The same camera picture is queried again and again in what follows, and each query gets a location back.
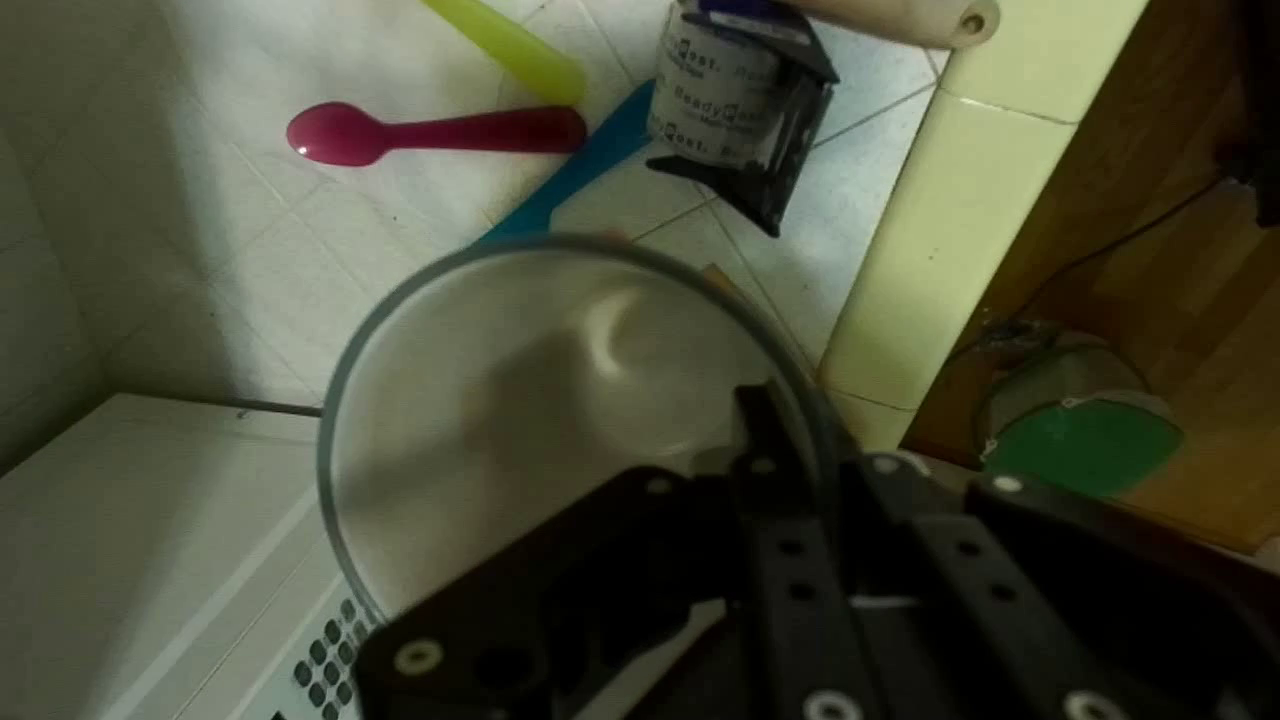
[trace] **wooden surface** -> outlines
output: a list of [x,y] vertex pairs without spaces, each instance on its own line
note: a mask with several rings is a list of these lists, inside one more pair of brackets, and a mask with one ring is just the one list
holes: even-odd
[[[964,338],[1215,177],[1216,149],[1245,127],[1230,6],[1151,1]],[[1124,501],[1244,551],[1280,534],[1280,233],[1253,214],[1249,191],[1224,186],[1028,314],[1110,340],[1187,430]],[[945,369],[906,446],[975,466],[970,416],[1001,363],[970,354]]]

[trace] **green plastic lid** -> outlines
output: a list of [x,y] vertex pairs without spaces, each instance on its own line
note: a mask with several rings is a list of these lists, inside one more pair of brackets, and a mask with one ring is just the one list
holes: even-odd
[[987,456],[986,471],[1114,496],[1160,468],[1181,439],[1176,425],[1133,405],[1110,400],[1055,404],[1006,427]]

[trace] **white tile floor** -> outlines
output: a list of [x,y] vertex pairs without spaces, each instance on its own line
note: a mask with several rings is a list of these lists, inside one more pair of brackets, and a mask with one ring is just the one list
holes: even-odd
[[[493,5],[581,60],[589,88],[580,110],[593,127],[653,72],[662,1]],[[18,22],[0,28],[0,94],[23,102],[17,111],[6,104],[0,123],[116,384],[320,402],[371,305],[484,232],[559,161],[417,152],[352,170],[306,164],[284,146],[288,119],[324,100],[387,119],[535,102],[419,3],[102,8],[15,0]],[[101,24],[59,24],[79,17]],[[946,60],[819,32],[844,82],[782,240],[692,183],[646,170],[645,154],[553,219],[557,229],[617,229],[698,268],[717,265],[810,363],[822,356]],[[42,67],[40,58],[56,60]]]

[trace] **pink spoon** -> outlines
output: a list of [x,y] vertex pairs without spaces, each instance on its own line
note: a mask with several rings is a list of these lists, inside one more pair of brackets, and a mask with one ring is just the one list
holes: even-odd
[[316,163],[360,167],[396,149],[572,152],[586,140],[586,123],[572,108],[384,123],[355,105],[324,102],[298,113],[285,136],[300,155]]

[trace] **yellow handle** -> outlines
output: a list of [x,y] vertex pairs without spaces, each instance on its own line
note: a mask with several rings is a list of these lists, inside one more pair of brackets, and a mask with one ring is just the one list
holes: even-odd
[[575,105],[586,90],[579,64],[480,0],[422,0],[529,90],[552,105]]

